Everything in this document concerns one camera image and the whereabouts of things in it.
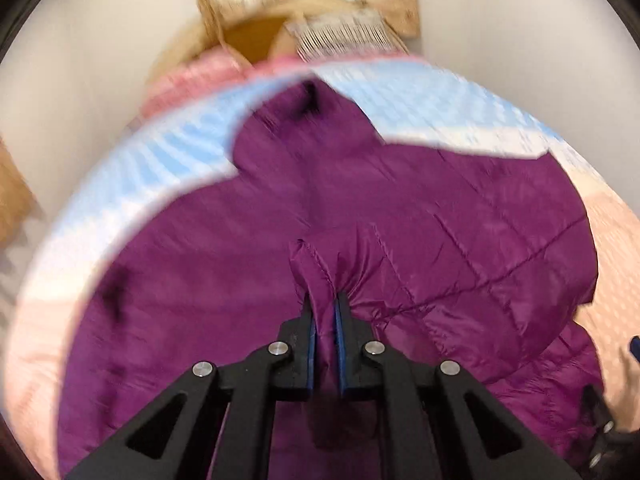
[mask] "metal screw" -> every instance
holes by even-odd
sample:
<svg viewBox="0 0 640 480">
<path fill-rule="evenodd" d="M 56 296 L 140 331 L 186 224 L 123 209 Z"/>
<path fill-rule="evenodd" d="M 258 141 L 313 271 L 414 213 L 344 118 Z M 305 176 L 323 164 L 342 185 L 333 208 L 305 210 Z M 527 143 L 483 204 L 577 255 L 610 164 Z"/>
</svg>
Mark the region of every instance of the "metal screw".
<svg viewBox="0 0 640 480">
<path fill-rule="evenodd" d="M 364 349 L 367 354 L 379 355 L 385 351 L 385 346 L 380 341 L 369 341 Z"/>
<path fill-rule="evenodd" d="M 455 361 L 443 361 L 440 364 L 440 370 L 445 375 L 458 375 L 460 373 L 460 365 Z"/>
<path fill-rule="evenodd" d="M 593 469 L 594 467 L 596 467 L 601 458 L 602 458 L 602 453 L 598 453 L 596 456 L 594 456 L 591 459 L 591 462 L 589 462 L 589 469 Z"/>
<path fill-rule="evenodd" d="M 206 377 L 213 371 L 213 366 L 211 363 L 207 363 L 206 361 L 200 361 L 193 365 L 191 369 L 193 371 L 193 375 L 197 375 L 198 377 Z"/>
<path fill-rule="evenodd" d="M 289 351 L 289 345 L 282 341 L 276 341 L 269 345 L 269 353 L 273 355 L 283 355 Z"/>
</svg>

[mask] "bed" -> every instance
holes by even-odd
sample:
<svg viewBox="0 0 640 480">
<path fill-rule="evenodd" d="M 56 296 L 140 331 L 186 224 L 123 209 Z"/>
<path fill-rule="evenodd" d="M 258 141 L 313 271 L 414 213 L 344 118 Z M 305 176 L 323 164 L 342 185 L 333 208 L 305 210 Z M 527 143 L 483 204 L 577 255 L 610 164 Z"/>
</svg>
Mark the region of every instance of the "bed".
<svg viewBox="0 0 640 480">
<path fill-rule="evenodd" d="M 155 83 L 126 140 L 75 193 L 20 295 L 5 357 L 6 412 L 45 479 L 59 477 L 58 398 L 74 331 L 95 283 L 140 226 L 175 196 L 232 176 L 227 153 L 242 120 L 309 74 L 354 100 L 387 142 L 498 156 L 553 153 L 586 205 L 598 249 L 596 297 L 575 319 L 596 343 L 618 426 L 640 425 L 640 366 L 626 350 L 640 327 L 640 222 L 561 137 L 481 86 L 401 50 L 315 62 L 282 56 L 249 63 L 241 77 L 219 84 L 206 77 L 216 63 L 207 56 L 172 66 L 193 54 L 187 48 L 176 56 L 180 44 L 156 64 Z"/>
</svg>

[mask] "quilted fabric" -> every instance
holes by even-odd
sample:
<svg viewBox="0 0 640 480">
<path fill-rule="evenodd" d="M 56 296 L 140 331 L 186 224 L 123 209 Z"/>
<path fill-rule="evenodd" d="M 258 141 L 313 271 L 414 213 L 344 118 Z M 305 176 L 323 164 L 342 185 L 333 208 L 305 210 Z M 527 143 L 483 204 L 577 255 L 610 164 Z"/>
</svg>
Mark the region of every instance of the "quilted fabric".
<svg viewBox="0 0 640 480">
<path fill-rule="evenodd" d="M 313 79 L 246 121 L 233 160 L 238 176 L 175 200 L 99 283 L 66 368 L 62 475 L 194 362 L 272 341 L 306 292 L 321 387 L 278 406 L 270 478 L 378 478 L 373 411 L 335 402 L 338 290 L 408 357 L 459 361 L 559 454 L 589 434 L 580 394 L 600 369 L 572 316 L 597 260 L 551 155 L 384 144 Z"/>
</svg>

